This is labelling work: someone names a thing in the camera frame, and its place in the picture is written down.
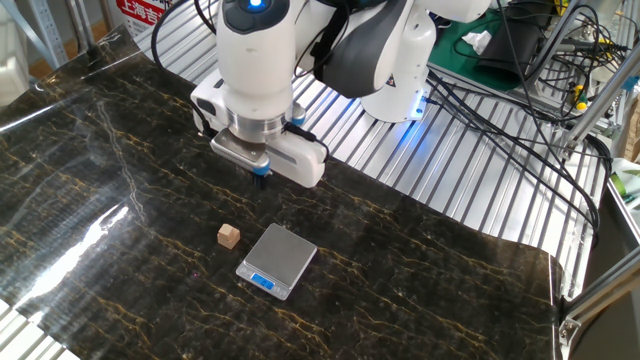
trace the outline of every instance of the black marble mat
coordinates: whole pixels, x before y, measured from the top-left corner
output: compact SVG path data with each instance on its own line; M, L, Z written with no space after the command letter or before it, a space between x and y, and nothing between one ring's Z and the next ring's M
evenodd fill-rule
M3 300L82 359L553 358L555 259L334 160L259 191L192 88L120 28L0 113ZM271 223L319 247L285 302L234 273Z

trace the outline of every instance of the digital scale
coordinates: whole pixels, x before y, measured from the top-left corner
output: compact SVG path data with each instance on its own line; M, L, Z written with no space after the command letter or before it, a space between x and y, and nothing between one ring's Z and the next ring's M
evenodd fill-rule
M236 274L260 289L286 300L318 247L271 224L236 269Z

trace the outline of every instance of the small wooden block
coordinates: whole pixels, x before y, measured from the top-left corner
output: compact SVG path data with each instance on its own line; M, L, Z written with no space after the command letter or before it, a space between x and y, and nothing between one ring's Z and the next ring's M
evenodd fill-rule
M234 246L240 240L240 230L234 228L229 224L224 224L218 230L218 244L228 248L233 249Z

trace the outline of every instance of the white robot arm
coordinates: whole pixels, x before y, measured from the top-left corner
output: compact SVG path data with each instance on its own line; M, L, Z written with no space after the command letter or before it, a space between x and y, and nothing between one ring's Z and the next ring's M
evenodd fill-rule
M218 131L214 152L265 176L271 170L313 187L326 147L297 128L296 64L370 115L412 117L420 103L435 42L427 10L469 22L490 0L220 0L219 69L191 94ZM196 117L202 130L202 119Z

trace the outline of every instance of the metal grating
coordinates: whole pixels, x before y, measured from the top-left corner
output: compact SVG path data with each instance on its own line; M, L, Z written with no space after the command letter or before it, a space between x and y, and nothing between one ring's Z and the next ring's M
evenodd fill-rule
M208 0L201 4L206 13ZM212 6L215 13L215 2ZM197 84L217 68L215 37L191 4L174 14L158 36L160 59L170 71ZM149 57L150 38L150 31L136 38ZM421 121L389 124L366 114L358 99L343 98L312 77L295 80L293 86L296 101L307 109L303 127L320 137L334 157L471 228L543 249L564 267L563 293L574 297L582 291L591 227L445 107L430 104ZM521 109L474 93L457 93L511 134L541 141ZM561 136L557 128L543 128L550 141ZM579 194L538 160L507 142L502 146L586 209ZM535 149L550 158L544 146ZM577 151L567 168L598 203L605 181L602 162L590 146Z
M0 301L0 359L2 360L79 360L40 328L42 313L30 319Z

